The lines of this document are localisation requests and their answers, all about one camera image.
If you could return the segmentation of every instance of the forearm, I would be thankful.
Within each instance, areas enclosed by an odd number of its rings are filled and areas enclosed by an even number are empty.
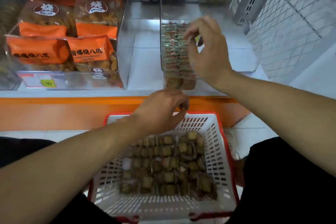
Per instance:
[[[220,90],[237,99],[294,149],[336,176],[336,100],[234,74]]]
[[[137,118],[130,116],[3,167],[2,222],[50,222],[106,162],[145,136]]]

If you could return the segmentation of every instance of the hand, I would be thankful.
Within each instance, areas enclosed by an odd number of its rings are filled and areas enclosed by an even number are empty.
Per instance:
[[[201,35],[204,42],[200,53],[195,41],[198,35]],[[222,91],[222,83],[233,70],[229,62],[226,39],[216,21],[209,16],[201,17],[191,23],[183,37],[190,38],[188,56],[195,73],[209,85]]]
[[[180,112],[173,116],[176,107]],[[132,113],[147,135],[156,135],[175,128],[187,113],[189,97],[181,90],[164,89],[150,94]]]

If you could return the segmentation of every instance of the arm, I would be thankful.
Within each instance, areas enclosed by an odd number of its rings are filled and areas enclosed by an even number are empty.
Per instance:
[[[160,90],[131,115],[113,124],[71,137],[0,169],[3,223],[49,223],[87,182],[128,145],[173,129],[186,110],[188,96]]]
[[[205,47],[198,53],[193,37]],[[188,54],[195,72],[217,90],[237,99],[307,159],[336,176],[336,100],[234,72],[225,37],[216,22],[192,23]]]

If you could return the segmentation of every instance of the shopping basket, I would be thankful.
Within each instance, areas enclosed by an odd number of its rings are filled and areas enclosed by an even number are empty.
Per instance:
[[[128,114],[111,114],[104,125]],[[197,201],[188,196],[124,195],[119,193],[123,154],[108,162],[91,181],[88,200],[121,222],[149,220],[208,219],[227,217],[236,208],[239,197],[233,176],[233,159],[222,125],[216,113],[188,112],[175,129],[162,135],[181,136],[197,131],[204,137],[208,175],[216,185],[218,199]]]

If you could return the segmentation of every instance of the yellow price label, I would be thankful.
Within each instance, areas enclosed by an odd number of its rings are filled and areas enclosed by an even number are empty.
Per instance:
[[[41,84],[47,88],[57,88],[54,80],[48,79],[48,80],[40,80]]]

